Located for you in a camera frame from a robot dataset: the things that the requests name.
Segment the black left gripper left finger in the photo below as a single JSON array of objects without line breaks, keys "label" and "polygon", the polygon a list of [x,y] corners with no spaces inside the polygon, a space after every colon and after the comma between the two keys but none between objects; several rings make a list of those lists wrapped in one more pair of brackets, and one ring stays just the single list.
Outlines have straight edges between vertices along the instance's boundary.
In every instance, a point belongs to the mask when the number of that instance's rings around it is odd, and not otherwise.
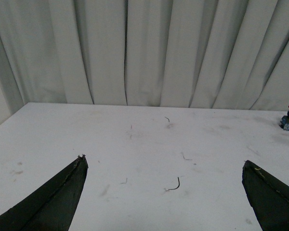
[{"label": "black left gripper left finger", "polygon": [[0,231],[67,231],[76,212],[88,164],[78,156],[24,200],[0,215]]}]

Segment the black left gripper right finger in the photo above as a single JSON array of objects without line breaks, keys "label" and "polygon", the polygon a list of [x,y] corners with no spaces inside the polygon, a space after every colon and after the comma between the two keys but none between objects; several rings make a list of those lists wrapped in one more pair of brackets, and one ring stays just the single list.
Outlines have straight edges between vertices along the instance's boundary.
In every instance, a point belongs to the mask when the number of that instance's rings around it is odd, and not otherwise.
[{"label": "black left gripper right finger", "polygon": [[289,231],[289,186],[247,160],[242,184],[263,231]]}]

